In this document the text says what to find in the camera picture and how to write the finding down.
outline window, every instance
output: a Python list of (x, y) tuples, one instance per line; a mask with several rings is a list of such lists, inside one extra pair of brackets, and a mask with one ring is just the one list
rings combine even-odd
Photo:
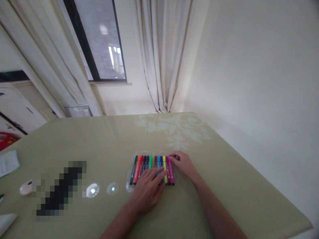
[(114, 0), (63, 1), (86, 60), (89, 80), (126, 82)]

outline left hand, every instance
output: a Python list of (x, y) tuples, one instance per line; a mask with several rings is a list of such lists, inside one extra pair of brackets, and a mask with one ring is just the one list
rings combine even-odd
[(127, 203), (136, 215), (141, 216), (148, 213), (159, 201), (165, 183), (162, 183), (160, 186), (158, 185), (165, 175), (168, 174), (168, 171), (165, 170), (156, 176), (162, 170), (164, 168), (147, 169), (138, 180), (134, 193)]

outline cabinet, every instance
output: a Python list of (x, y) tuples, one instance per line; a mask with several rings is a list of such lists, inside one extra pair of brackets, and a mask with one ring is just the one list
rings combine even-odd
[[(30, 81), (0, 83), (0, 112), (26, 133), (31, 133), (56, 118)], [(0, 119), (0, 130), (2, 129), (5, 132), (16, 131), (12, 133), (21, 136), (21, 132), (3, 118)]]

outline green marker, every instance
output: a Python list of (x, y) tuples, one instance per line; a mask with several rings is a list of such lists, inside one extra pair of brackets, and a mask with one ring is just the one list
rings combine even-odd
[(130, 185), (132, 185), (132, 183), (133, 183), (134, 172), (135, 172), (136, 163), (137, 163), (137, 158), (138, 158), (138, 156), (135, 156), (134, 166), (133, 166), (133, 170), (132, 170), (132, 176), (131, 176), (131, 179), (130, 179)]
[(152, 156), (150, 156), (150, 163), (149, 163), (149, 169), (152, 168)]

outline curtain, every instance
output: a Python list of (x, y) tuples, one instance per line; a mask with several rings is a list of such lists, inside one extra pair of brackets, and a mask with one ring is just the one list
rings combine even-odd
[(1, 0), (0, 23), (22, 70), (58, 117), (66, 106), (85, 104), (102, 115), (56, 1)]
[(159, 113), (174, 100), (183, 67), (192, 0), (132, 0), (139, 58), (149, 95)]

